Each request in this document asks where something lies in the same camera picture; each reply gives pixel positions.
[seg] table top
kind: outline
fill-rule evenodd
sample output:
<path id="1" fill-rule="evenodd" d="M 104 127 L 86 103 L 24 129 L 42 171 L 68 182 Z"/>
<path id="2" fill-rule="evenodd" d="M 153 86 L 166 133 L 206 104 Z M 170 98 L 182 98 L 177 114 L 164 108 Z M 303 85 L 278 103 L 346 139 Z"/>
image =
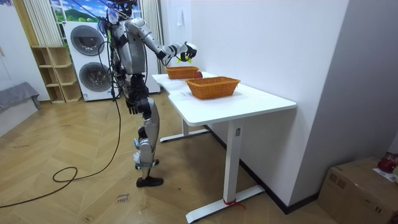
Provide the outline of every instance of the table top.
<path id="1" fill-rule="evenodd" d="M 202 72 L 203 78 L 216 77 Z M 169 93 L 169 100 L 189 126 L 229 121 L 264 113 L 287 110 L 296 103 L 279 96 L 238 84 L 232 96 L 200 100 L 194 97 L 185 80 L 171 80 L 167 74 L 152 75 Z"/>

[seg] table frame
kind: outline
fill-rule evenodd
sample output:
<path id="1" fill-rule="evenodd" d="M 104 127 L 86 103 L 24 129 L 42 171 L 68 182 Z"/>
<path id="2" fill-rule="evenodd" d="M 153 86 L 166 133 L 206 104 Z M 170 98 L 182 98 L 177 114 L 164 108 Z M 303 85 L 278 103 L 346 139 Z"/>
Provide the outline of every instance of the table frame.
<path id="1" fill-rule="evenodd" d="M 249 189 L 243 190 L 242 192 L 236 193 L 236 184 L 238 182 L 239 157 L 241 154 L 242 146 L 243 120 L 244 118 L 228 121 L 228 140 L 226 147 L 223 199 L 189 212 L 185 216 L 188 223 L 201 219 L 226 207 L 232 206 L 225 204 L 224 201 L 227 203 L 233 201 L 240 202 L 265 191 L 260 185 L 256 185 Z M 172 140 L 178 140 L 208 132 L 209 131 L 207 129 L 188 132 L 188 124 L 182 118 L 182 134 L 164 137 L 161 138 L 160 141 L 167 142 Z"/>

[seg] robot leg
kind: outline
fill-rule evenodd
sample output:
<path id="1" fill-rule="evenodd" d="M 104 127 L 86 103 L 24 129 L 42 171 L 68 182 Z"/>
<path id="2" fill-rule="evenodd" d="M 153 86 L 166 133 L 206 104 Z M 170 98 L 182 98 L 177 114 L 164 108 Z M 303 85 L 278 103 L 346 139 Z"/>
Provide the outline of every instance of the robot leg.
<path id="1" fill-rule="evenodd" d="M 138 129 L 137 148 L 139 153 L 139 164 L 136 164 L 142 170 L 142 177 L 137 180 L 137 187 L 155 187 L 163 184 L 162 178 L 149 176 L 152 167 L 157 165 L 158 160 L 154 159 L 156 151 L 156 142 L 159 135 L 159 113 L 155 102 L 148 97 L 150 108 L 150 118 L 144 119 L 144 125 Z"/>

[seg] curtain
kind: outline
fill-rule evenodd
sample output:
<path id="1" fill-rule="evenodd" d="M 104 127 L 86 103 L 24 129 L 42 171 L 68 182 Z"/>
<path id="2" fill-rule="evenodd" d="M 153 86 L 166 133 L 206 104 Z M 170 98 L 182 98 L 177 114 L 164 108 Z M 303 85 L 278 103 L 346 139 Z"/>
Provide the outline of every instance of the curtain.
<path id="1" fill-rule="evenodd" d="M 24 0 L 24 3 L 39 45 L 63 46 L 50 2 L 48 0 Z"/>
<path id="2" fill-rule="evenodd" d="M 145 20 L 148 28 L 151 29 L 154 36 L 163 45 L 162 18 L 160 17 L 159 0 L 139 0 L 142 18 Z M 160 74 L 165 73 L 165 68 L 160 60 L 157 61 L 157 69 Z"/>

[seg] window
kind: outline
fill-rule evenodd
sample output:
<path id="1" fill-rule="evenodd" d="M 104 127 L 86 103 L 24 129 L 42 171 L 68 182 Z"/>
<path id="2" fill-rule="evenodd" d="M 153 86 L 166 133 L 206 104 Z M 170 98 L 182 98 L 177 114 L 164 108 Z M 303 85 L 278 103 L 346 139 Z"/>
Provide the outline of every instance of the window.
<path id="1" fill-rule="evenodd" d="M 76 2 L 78 2 L 85 9 L 89 10 L 96 16 L 106 16 L 106 10 L 108 9 L 108 7 L 99 0 L 76 0 Z M 58 31 L 61 35 L 61 38 L 64 40 L 65 45 L 66 37 L 62 26 L 63 22 L 98 22 L 98 19 L 95 16 L 91 15 L 89 12 L 81 8 L 72 0 L 50 0 L 50 4 L 53 11 L 54 19 L 58 25 Z M 141 10 L 139 9 L 139 6 L 133 6 L 131 17 L 135 18 L 140 16 Z"/>

